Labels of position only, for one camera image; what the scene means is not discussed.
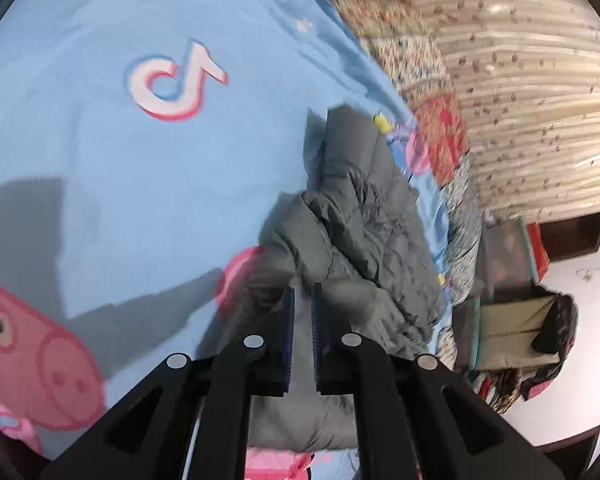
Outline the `grey puffer jacket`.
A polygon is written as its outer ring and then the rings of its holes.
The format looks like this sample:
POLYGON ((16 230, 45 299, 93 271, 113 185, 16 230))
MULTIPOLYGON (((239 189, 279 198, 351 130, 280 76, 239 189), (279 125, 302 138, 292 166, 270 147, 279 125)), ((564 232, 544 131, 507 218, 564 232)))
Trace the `grey puffer jacket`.
POLYGON ((404 359, 426 351, 445 309, 417 193, 373 119, 343 105, 315 125, 324 136, 308 188, 278 200, 257 251, 225 281, 219 331, 204 343, 219 351, 278 309, 287 288, 296 292, 290 389, 252 400, 254 448, 309 453, 358 444, 352 398, 315 389, 314 285, 356 332, 404 359))

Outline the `stacked storage boxes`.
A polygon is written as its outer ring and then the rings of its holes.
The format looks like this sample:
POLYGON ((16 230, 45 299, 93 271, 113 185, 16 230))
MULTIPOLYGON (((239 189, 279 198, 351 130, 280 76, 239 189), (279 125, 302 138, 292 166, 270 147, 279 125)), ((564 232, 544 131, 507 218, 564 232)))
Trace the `stacked storage boxes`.
POLYGON ((540 284, 531 240, 522 220, 483 226, 476 284, 482 304, 506 304, 552 294, 540 284))

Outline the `blue Peppa Pig bedsheet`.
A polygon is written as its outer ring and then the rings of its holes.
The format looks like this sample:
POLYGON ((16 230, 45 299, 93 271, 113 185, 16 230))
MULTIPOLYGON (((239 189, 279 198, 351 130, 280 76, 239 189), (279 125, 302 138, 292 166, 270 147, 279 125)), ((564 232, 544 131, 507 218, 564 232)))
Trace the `blue Peppa Pig bedsheet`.
POLYGON ((0 429, 58 457, 209 352, 327 112, 416 124, 327 0, 0 0, 0 429))

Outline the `beige leaf-pattern curtain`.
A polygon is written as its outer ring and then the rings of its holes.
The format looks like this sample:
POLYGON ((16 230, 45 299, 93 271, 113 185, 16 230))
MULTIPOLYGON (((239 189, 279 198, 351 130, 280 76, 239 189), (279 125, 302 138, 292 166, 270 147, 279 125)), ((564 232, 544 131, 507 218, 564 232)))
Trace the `beige leaf-pattern curtain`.
POLYGON ((481 207, 600 212, 600 17, 588 0, 412 0, 452 78, 481 207))

